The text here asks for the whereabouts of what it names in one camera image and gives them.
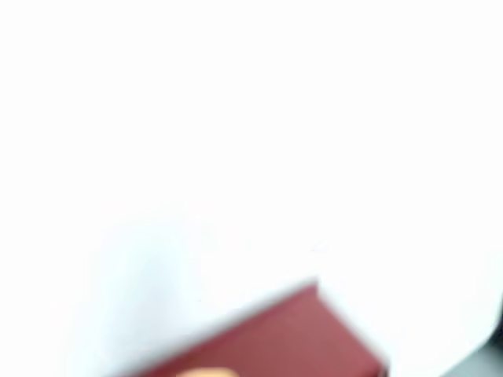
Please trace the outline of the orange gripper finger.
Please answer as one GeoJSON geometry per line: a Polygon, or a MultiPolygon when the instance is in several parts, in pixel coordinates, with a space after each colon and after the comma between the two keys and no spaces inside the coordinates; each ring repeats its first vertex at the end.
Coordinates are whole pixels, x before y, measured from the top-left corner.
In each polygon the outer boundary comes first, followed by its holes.
{"type": "Polygon", "coordinates": [[[239,377],[229,368],[193,368],[178,374],[178,377],[239,377]]]}

